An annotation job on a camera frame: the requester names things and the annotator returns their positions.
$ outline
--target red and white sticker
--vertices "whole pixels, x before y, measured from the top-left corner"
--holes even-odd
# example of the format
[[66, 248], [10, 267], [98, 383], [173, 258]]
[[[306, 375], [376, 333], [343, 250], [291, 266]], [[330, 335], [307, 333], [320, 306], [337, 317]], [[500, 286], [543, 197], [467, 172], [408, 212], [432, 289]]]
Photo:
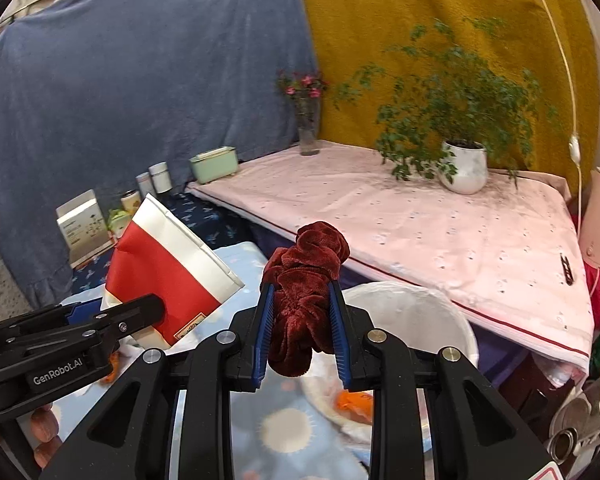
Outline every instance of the red and white sticker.
[[549, 462], [529, 480], [564, 480], [555, 462]]

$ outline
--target pink tablecloth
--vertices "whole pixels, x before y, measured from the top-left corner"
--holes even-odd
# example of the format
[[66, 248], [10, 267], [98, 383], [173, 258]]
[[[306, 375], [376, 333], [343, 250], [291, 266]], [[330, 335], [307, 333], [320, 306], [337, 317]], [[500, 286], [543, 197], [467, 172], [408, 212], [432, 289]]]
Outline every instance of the pink tablecloth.
[[[345, 263], [373, 280], [438, 288], [469, 320], [547, 357], [589, 365], [593, 319], [564, 180], [490, 174], [473, 196], [437, 181], [397, 182], [373, 150], [322, 142], [252, 160], [194, 193], [287, 237], [324, 220], [347, 238]], [[564, 280], [560, 254], [575, 283]]]

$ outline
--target white trash bag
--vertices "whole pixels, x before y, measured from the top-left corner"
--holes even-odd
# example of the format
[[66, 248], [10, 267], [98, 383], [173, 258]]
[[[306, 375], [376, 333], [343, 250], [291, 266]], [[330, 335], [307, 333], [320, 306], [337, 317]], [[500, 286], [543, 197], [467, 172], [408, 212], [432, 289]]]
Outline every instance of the white trash bag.
[[[469, 322], [442, 292], [397, 282], [365, 283], [343, 291], [345, 303], [364, 308], [376, 328], [382, 328], [418, 350], [438, 353], [455, 346], [477, 367], [478, 345]], [[346, 436], [347, 443], [368, 447], [371, 426], [350, 420], [335, 409], [342, 382], [333, 355], [314, 353], [302, 377], [309, 402]], [[424, 395], [418, 391], [424, 450], [431, 448]]]

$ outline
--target soil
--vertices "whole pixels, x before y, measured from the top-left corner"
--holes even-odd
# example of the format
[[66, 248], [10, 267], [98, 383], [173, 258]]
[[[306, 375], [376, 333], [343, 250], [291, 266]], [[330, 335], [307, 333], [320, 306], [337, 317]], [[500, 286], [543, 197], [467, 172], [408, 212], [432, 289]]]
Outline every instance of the soil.
[[464, 139], [448, 140], [446, 143], [449, 144], [450, 146], [455, 146], [456, 148], [464, 148], [466, 150], [481, 150], [483, 147], [481, 144], [478, 144], [477, 142], [471, 142], [470, 140], [464, 140]]

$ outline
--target human hand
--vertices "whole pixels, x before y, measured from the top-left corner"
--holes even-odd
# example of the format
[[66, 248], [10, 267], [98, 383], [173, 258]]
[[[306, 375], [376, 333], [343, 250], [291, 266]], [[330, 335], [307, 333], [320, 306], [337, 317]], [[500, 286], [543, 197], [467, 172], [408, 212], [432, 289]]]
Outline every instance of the human hand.
[[58, 429], [58, 420], [51, 411], [51, 404], [46, 404], [31, 413], [31, 433], [40, 441], [40, 445], [33, 451], [33, 456], [40, 467], [49, 463], [62, 444]]

